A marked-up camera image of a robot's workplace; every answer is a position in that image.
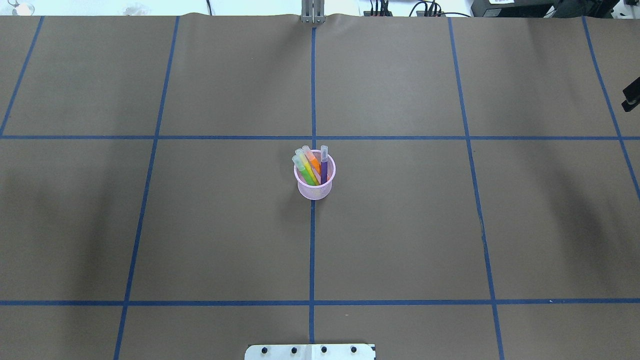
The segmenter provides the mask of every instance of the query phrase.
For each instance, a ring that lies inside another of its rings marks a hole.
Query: horizontal blue line
[[[1,135],[7,140],[153,140],[154,135]],[[318,140],[465,140],[458,135],[424,136],[317,136]],[[159,135],[160,140],[311,140],[311,136],[259,135]],[[619,140],[617,136],[470,136],[471,140]],[[623,140],[640,140],[640,136],[623,136]]]
[[[122,301],[105,300],[0,300],[0,306],[122,306]]]
[[[307,300],[131,300],[129,306],[307,306]]]
[[[498,305],[527,305],[527,304],[640,304],[638,298],[616,299],[513,299],[496,300]]]
[[[311,140],[311,136],[160,135],[160,140]]]
[[[640,304],[640,298],[497,299],[497,305]],[[308,306],[308,300],[131,300],[128,306]],[[490,299],[470,300],[315,300],[315,306],[492,305]],[[109,300],[0,300],[0,306],[123,306]]]

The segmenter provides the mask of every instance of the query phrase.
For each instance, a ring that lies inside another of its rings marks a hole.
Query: white label
[[[500,11],[502,9],[489,9],[487,11],[484,12],[483,17],[496,17],[498,15],[500,15]]]

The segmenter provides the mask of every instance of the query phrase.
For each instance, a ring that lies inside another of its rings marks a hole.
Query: black box
[[[476,17],[544,17],[554,0],[515,0],[511,4],[491,4],[474,0],[471,12]]]

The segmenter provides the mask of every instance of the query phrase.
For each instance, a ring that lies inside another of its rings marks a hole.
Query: pink plastic cup
[[[320,162],[320,150],[312,150],[318,162]],[[323,197],[329,195],[331,191],[331,183],[333,178],[335,177],[335,163],[333,162],[333,158],[331,155],[328,156],[327,161],[327,169],[326,169],[326,183],[320,184],[318,186],[311,186],[307,184],[307,182],[300,174],[298,168],[293,166],[293,174],[296,176],[296,180],[298,180],[298,190],[302,194],[302,196],[306,197],[309,200],[320,200]]]

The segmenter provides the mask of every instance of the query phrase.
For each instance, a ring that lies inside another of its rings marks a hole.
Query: pen holder
[[[313,152],[316,156],[316,159],[320,161],[320,150],[313,150]],[[302,174],[300,174],[298,168],[296,168],[295,165],[293,166],[293,174],[296,177],[296,180],[298,180],[298,190],[300,191],[302,196],[306,197],[309,200],[320,200],[323,197],[329,195],[329,192],[331,191],[331,183],[333,181],[333,178],[335,177],[335,163],[333,162],[333,158],[331,157],[331,155],[329,155],[328,157],[326,183],[318,186],[311,186],[307,184],[302,177]]]

